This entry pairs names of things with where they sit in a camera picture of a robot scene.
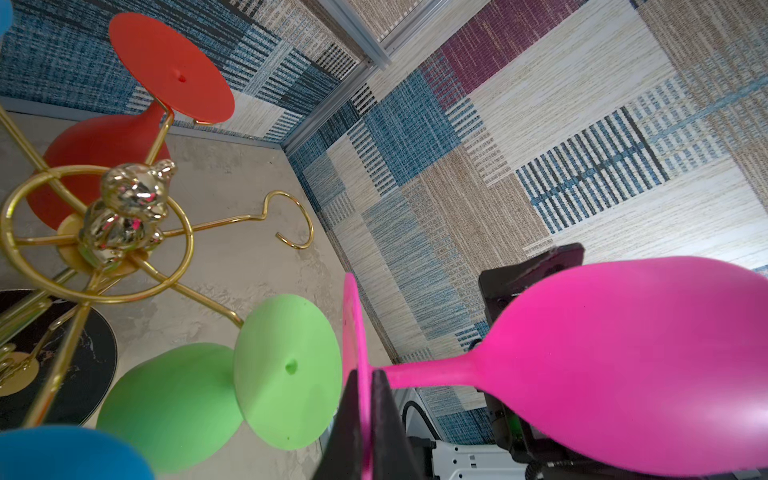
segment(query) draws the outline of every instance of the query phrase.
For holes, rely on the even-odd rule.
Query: silicone wine glass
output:
[[[373,450],[371,445],[371,365],[368,363],[366,326],[362,320],[360,295],[352,273],[344,276],[342,309],[342,375],[343,385],[349,373],[357,369],[357,400],[362,436],[362,480],[373,478]]]
[[[3,480],[153,480],[129,445],[97,430],[43,425],[0,432]]]
[[[234,351],[190,343],[129,370],[107,395],[96,428],[175,473],[216,453],[243,423],[232,383]]]
[[[216,65],[171,27],[146,15],[120,13],[109,23],[109,39],[128,71],[168,108],[203,124],[226,121],[234,113],[234,96]],[[52,167],[144,163],[164,115],[153,101],[139,115],[105,115],[79,122],[55,138],[45,160]],[[170,158],[165,143],[156,156],[164,158]],[[86,205],[101,197],[98,175],[73,175],[62,181]],[[27,201],[54,230],[73,213],[48,185],[29,194]]]
[[[586,456],[657,475],[768,464],[768,279],[696,257],[599,263],[526,290],[472,351],[383,368],[467,385]]]
[[[315,442],[341,396],[339,342],[323,312],[298,295],[275,295],[248,315],[235,345],[237,402],[251,429],[283,450]]]

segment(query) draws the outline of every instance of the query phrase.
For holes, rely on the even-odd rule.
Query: patchwork wall panel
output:
[[[479,273],[555,244],[768,275],[767,0],[449,10],[290,156],[396,362],[465,352]],[[492,442],[474,389],[421,394]]]
[[[0,48],[0,96],[105,114],[143,111],[151,97],[108,38],[112,17],[139,12],[189,38],[232,88],[234,116],[198,128],[277,143],[362,58],[299,0],[13,0],[13,7]],[[183,115],[176,123],[193,126]]]

